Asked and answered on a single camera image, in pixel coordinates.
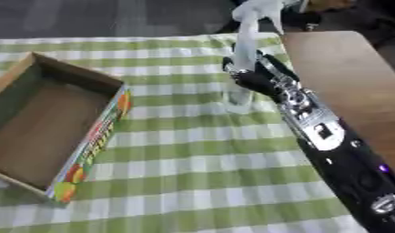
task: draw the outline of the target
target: cardboard box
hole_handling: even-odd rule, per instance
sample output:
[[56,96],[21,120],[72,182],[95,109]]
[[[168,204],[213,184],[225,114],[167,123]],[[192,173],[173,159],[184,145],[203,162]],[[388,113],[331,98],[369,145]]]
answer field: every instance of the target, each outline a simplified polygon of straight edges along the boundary
[[129,106],[123,82],[29,54],[0,77],[0,178],[68,203]]

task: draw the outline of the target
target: green checkered tablecloth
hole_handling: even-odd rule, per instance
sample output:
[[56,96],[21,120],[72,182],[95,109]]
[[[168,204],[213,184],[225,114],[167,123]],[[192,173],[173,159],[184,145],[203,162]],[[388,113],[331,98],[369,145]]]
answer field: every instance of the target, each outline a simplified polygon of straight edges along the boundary
[[[66,208],[0,181],[0,232],[363,232],[299,150],[274,104],[230,114],[235,35],[0,40],[0,73],[27,51],[117,76],[133,108]],[[279,38],[259,46],[289,64]]]

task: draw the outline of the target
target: wooden table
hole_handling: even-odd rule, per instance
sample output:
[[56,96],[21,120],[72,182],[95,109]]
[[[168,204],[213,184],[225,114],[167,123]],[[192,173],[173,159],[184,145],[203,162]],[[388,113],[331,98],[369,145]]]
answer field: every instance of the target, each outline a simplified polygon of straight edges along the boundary
[[343,117],[395,170],[395,72],[356,32],[286,34],[303,86]]

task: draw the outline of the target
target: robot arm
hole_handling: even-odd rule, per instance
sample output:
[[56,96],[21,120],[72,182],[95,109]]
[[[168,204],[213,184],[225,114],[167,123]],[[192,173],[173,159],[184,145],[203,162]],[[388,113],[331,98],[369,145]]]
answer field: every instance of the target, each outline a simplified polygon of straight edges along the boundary
[[355,219],[369,232],[395,232],[395,174],[343,119],[274,56],[258,52],[255,71],[223,69],[237,85],[269,96],[299,146]]

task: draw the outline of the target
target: floor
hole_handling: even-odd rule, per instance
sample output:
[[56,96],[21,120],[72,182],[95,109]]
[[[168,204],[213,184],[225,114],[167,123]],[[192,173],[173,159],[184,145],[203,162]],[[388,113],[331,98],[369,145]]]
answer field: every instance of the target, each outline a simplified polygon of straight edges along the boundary
[[[0,0],[0,38],[212,34],[234,7],[228,0]],[[365,9],[325,13],[317,30],[357,30],[374,42],[380,32],[365,29],[374,16]],[[395,69],[395,45],[379,52]]]

